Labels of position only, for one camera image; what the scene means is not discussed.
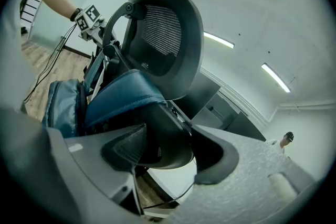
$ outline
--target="white ceiling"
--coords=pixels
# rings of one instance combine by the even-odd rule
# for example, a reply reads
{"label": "white ceiling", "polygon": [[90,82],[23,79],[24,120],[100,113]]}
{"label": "white ceiling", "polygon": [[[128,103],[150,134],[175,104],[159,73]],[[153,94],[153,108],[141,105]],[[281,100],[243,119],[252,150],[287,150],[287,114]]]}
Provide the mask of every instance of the white ceiling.
{"label": "white ceiling", "polygon": [[[193,0],[204,30],[202,67],[270,118],[282,103],[334,99],[336,24],[326,0]],[[268,63],[291,89],[285,93],[261,68]]]}

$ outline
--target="blue cushion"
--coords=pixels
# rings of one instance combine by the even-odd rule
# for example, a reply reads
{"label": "blue cushion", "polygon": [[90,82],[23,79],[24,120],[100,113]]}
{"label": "blue cushion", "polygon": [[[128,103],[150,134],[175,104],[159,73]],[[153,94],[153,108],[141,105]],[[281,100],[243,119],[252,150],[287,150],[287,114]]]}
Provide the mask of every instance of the blue cushion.
{"label": "blue cushion", "polygon": [[50,84],[46,113],[42,123],[61,131],[64,138],[78,136],[80,113],[80,82],[78,79],[54,81]]}
{"label": "blue cushion", "polygon": [[160,91],[142,72],[132,69],[108,84],[89,103],[85,127],[141,106],[158,103],[166,104]]}

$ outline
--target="chair seat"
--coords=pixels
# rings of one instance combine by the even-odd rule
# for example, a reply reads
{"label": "chair seat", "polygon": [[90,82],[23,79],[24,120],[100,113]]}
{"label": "chair seat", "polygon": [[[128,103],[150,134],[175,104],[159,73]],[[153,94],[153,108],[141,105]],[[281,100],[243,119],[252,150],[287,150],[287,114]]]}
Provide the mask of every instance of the chair seat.
{"label": "chair seat", "polygon": [[166,100],[144,73],[129,70],[109,83],[89,103],[85,128],[149,104],[166,104]]}

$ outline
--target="black cable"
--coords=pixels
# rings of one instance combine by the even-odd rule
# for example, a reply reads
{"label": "black cable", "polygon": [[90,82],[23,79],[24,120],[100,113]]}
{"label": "black cable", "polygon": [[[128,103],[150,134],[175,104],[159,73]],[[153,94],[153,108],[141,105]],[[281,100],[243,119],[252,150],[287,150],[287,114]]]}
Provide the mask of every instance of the black cable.
{"label": "black cable", "polygon": [[[65,37],[68,35],[68,33],[69,33],[75,26],[76,26],[76,25],[73,25],[73,26],[66,32]],[[52,56],[54,55],[55,51],[57,50],[58,46],[62,43],[62,41],[63,41],[63,39],[58,43],[58,45],[56,46],[56,48],[54,49],[54,51],[53,51],[52,54],[50,55],[50,57],[49,57],[49,59],[48,59],[48,62],[47,62],[47,64],[46,64],[46,67],[44,68],[44,70],[38,75],[34,88],[32,89],[32,91],[29,93],[29,95],[28,95],[28,96],[25,98],[25,100],[24,100],[25,104],[29,101],[30,97],[32,96],[33,92],[35,91],[35,89],[36,89],[36,85],[39,83],[39,78],[40,78],[40,77],[41,77],[41,76],[42,76],[42,75],[43,75],[43,74],[50,68],[50,66],[51,66],[51,64],[52,64],[52,62],[53,62],[54,59],[51,61],[51,64],[50,64],[49,67],[48,67],[48,64],[49,64],[49,62],[50,62]]]}
{"label": "black cable", "polygon": [[[67,39],[66,39],[66,41],[64,42],[64,44],[62,45],[62,47],[65,45],[65,43],[68,41],[68,39],[69,39],[69,37],[70,37],[70,35],[67,37]],[[60,51],[58,51],[58,53],[56,54],[56,57],[55,57],[55,59],[53,60],[53,64],[52,64],[52,66],[51,66],[51,68],[50,68],[50,70],[48,71],[48,73],[41,79],[41,81],[39,81],[36,85],[35,85],[35,87],[34,87],[34,90],[37,88],[37,86],[50,74],[50,72],[52,71],[52,69],[53,69],[53,67],[54,67],[54,65],[55,65],[55,63],[56,63],[56,61],[57,61],[57,59],[58,59],[58,57],[59,57],[59,55],[60,55],[60,53],[61,53],[61,50]]]}
{"label": "black cable", "polygon": [[160,205],[170,204],[171,202],[174,202],[174,201],[180,199],[182,196],[184,196],[184,195],[188,192],[188,190],[190,190],[190,188],[191,188],[193,185],[194,185],[194,183],[192,183],[192,184],[190,185],[190,187],[189,187],[184,193],[182,193],[180,196],[178,196],[177,198],[175,198],[175,199],[173,199],[173,200],[165,201],[165,202],[162,202],[161,204],[157,204],[157,205],[152,205],[152,206],[143,207],[143,209],[149,209],[149,208],[153,208],[153,207],[160,206]]}
{"label": "black cable", "polygon": [[[68,39],[69,39],[69,37],[71,36],[72,32],[74,31],[75,27],[76,27],[76,24],[73,25],[73,26],[66,32],[66,34],[65,34],[65,36],[64,36],[64,37],[66,37],[65,42],[61,45],[60,50],[58,50],[58,52],[56,53],[54,59],[51,61],[50,66],[48,67],[48,64],[49,64],[49,62],[50,62],[50,60],[51,60],[53,54],[54,54],[55,51],[57,50],[58,46],[62,43],[63,39],[59,42],[59,44],[56,46],[56,48],[54,49],[54,51],[53,51],[52,54],[50,55],[46,67],[45,67],[44,70],[40,73],[40,75],[37,77],[37,81],[36,81],[36,84],[35,84],[34,88],[31,90],[31,92],[29,93],[29,95],[25,98],[25,100],[24,100],[24,103],[25,103],[25,104],[29,101],[30,97],[33,95],[33,93],[34,93],[34,91],[36,90],[37,86],[38,86],[38,85],[39,85],[39,84],[40,84],[40,83],[41,83],[41,82],[42,82],[42,81],[43,81],[43,80],[50,74],[51,70],[53,69],[53,67],[54,67],[54,65],[55,65],[55,63],[56,63],[56,61],[57,61],[57,59],[58,59],[58,56],[60,55],[60,53],[61,53],[61,51],[62,51],[62,48],[64,47],[64,45],[65,45],[66,42],[68,41]],[[48,73],[41,79],[41,81],[39,81],[39,78],[40,78],[45,72],[47,72],[47,71],[48,71]]]}

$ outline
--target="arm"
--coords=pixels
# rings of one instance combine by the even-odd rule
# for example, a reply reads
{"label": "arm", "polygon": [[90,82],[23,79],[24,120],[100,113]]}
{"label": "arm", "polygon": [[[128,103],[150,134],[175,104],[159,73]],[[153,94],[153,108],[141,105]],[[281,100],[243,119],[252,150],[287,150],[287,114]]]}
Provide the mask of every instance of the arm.
{"label": "arm", "polygon": [[43,0],[46,5],[54,12],[70,19],[71,15],[75,12],[76,7],[70,0]]}

